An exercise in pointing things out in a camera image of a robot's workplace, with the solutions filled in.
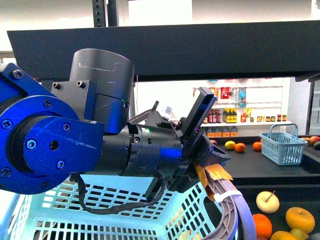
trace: black cable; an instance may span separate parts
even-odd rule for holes
[[[73,173],[71,175],[72,181],[78,183],[78,190],[79,190],[79,203],[83,210],[92,213],[92,214],[98,214],[98,215],[108,215],[108,214],[118,214],[122,211],[131,211],[132,209],[136,208],[144,208],[147,206],[151,206],[155,203],[157,203],[163,196],[165,190],[167,189],[166,180],[162,176],[162,174],[159,171],[155,171],[153,173],[153,176],[157,179],[159,179],[159,182],[161,183],[161,187],[159,189],[159,192],[154,196],[153,200],[150,202],[128,202],[122,205],[116,205],[109,208],[104,209],[95,209],[86,206],[85,204],[85,197],[86,197],[86,184],[79,173]]]

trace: light blue plastic basket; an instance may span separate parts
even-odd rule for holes
[[[292,134],[272,132],[276,126],[295,126]],[[298,138],[298,126],[294,123],[274,124],[269,132],[260,134],[262,138],[262,154],[278,165],[301,164],[307,141]]]
[[[92,208],[145,199],[151,178],[83,175]],[[66,180],[37,195],[21,195],[6,232],[8,240],[198,240],[215,230],[197,184],[185,193],[166,191],[155,205],[112,215],[83,211],[78,185]]]

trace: white zip tie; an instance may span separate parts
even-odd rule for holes
[[[216,193],[215,195],[213,195],[213,197],[214,197],[214,200],[219,204],[225,198],[233,196],[233,195],[241,195],[242,196],[242,193],[240,191],[238,191],[238,190],[229,190],[229,191],[226,191],[223,194]]]

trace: bolt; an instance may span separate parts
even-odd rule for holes
[[[0,177],[3,178],[3,179],[5,179],[5,178],[7,178],[7,177],[10,177],[11,173],[12,173],[11,168],[9,168],[9,167],[4,167],[4,168],[2,168],[1,171],[0,171]]]
[[[82,88],[82,89],[84,89],[84,88],[86,87],[86,84],[85,84],[83,81],[78,81],[78,82],[76,83],[76,85],[77,85],[79,88]]]
[[[33,150],[36,148],[36,146],[37,146],[37,142],[36,140],[33,140],[33,139],[28,140],[25,144],[25,147],[28,150]]]
[[[12,76],[15,79],[22,79],[24,77],[24,73],[21,70],[17,69],[12,72]]]
[[[63,124],[62,129],[63,129],[63,131],[64,131],[65,133],[70,132],[70,130],[71,130],[71,125],[70,125],[70,123],[67,123],[67,122],[66,122],[65,124]]]
[[[45,188],[47,188],[48,186],[49,186],[49,181],[48,181],[48,180],[42,181],[42,183],[41,183],[41,188],[42,188],[42,189],[45,189]]]
[[[60,89],[61,88],[61,84],[59,84],[59,83],[57,83],[57,82],[54,82],[53,84],[52,84],[52,87],[54,88],[54,89]]]
[[[65,167],[65,161],[60,160],[60,161],[57,162],[57,164],[56,164],[56,168],[57,168],[57,169],[61,170],[61,169],[63,169],[64,167]]]
[[[1,122],[1,127],[5,130],[12,128],[13,123],[10,119],[5,119]]]
[[[46,109],[51,108],[51,105],[52,105],[51,100],[46,99],[46,100],[43,101],[43,106],[44,106]]]

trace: basket handle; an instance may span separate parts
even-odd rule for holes
[[[272,129],[273,129],[274,127],[276,127],[276,126],[290,126],[290,125],[295,126],[292,135],[297,139],[297,138],[298,138],[298,126],[297,126],[296,124],[294,124],[294,123],[273,124],[272,127],[271,127],[270,130],[269,130],[269,134],[268,134],[267,138],[268,138],[268,139],[271,138]]]

